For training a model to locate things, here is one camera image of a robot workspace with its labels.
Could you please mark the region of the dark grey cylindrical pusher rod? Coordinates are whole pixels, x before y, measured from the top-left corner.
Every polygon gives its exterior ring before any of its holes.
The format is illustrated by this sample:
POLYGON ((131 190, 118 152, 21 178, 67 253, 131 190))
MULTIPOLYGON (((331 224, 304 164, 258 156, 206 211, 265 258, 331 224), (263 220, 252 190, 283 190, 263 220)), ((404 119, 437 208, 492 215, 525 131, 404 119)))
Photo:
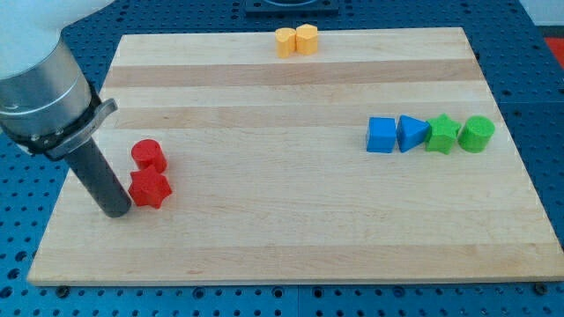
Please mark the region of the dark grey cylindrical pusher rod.
POLYGON ((122 217, 129 212, 130 197, 93 139, 64 160, 107 217, 122 217))

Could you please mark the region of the silver flange mounting bracket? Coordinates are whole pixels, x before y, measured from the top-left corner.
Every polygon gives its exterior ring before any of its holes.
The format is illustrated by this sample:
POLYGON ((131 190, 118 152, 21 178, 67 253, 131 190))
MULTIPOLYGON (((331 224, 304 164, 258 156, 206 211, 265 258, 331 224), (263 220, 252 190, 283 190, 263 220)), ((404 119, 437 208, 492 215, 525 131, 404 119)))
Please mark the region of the silver flange mounting bracket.
POLYGON ((1 129, 24 151, 30 154, 44 154, 50 160, 60 160, 90 139, 103 121, 117 110, 114 99, 102 101, 92 83, 88 84, 88 88, 91 93, 89 106, 74 122, 64 128, 49 134, 29 136, 16 133, 4 122, 1 122, 1 129))

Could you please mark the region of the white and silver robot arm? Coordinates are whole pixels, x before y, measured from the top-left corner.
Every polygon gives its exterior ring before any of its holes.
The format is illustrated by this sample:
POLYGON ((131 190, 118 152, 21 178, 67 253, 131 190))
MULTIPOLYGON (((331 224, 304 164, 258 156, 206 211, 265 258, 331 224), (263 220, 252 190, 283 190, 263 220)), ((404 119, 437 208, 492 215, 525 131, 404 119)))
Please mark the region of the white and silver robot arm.
POLYGON ((29 153, 65 160, 101 210, 121 217, 131 200, 93 141, 117 104, 99 97, 62 36, 109 4, 1 3, 1 130, 29 153))

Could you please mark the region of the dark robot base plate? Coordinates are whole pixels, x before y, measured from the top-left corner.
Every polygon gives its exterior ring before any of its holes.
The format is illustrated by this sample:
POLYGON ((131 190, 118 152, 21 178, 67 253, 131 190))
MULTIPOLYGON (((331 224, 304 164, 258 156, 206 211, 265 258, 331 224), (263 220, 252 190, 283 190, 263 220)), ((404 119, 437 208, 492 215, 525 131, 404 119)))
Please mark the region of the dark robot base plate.
POLYGON ((247 15, 335 13, 339 0, 243 0, 247 15))

